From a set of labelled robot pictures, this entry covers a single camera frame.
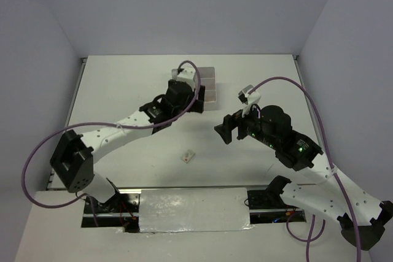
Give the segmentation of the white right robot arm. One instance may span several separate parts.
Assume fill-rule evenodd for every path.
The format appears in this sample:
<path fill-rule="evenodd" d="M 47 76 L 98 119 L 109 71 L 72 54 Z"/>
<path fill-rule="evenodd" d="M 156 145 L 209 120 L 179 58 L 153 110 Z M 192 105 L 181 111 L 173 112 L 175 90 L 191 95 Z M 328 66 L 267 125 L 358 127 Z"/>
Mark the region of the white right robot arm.
<path fill-rule="evenodd" d="M 293 180 L 278 175 L 265 193 L 273 207 L 284 204 L 327 217 L 341 227 L 341 235 L 353 246 L 368 251 L 385 232 L 392 219 L 392 202 L 380 201 L 366 193 L 336 166 L 311 138 L 293 130 L 291 118 L 279 106 L 255 108 L 248 114 L 241 110 L 226 115 L 215 131 L 226 144 L 232 142 L 237 129 L 239 140 L 251 137 L 274 150 L 285 167 L 301 174 L 317 185 L 323 193 L 310 193 Z"/>

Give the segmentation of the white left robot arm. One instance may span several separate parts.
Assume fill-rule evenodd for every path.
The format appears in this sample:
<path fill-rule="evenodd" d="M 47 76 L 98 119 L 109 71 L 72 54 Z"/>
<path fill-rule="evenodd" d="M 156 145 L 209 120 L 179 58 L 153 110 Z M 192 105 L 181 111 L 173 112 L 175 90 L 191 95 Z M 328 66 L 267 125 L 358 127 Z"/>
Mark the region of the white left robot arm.
<path fill-rule="evenodd" d="M 170 80 L 166 93 L 112 126 L 82 134 L 65 131 L 50 164 L 69 193 L 89 194 L 106 212 L 113 212 L 122 201 L 120 193 L 109 179 L 94 171 L 94 165 L 110 152 L 170 127 L 184 111 L 203 113 L 204 94 L 204 86 L 193 90 L 186 82 Z"/>

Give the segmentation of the white red staple box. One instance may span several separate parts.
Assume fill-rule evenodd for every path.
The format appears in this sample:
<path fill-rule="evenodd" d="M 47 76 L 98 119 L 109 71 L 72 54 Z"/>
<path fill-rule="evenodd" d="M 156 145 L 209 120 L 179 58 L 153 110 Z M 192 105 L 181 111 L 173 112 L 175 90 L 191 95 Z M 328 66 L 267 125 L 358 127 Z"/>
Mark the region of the white red staple box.
<path fill-rule="evenodd" d="M 182 156 L 181 156 L 181 160 L 184 163 L 188 163 L 193 157 L 195 156 L 195 152 L 193 150 L 187 150 L 185 151 Z"/>

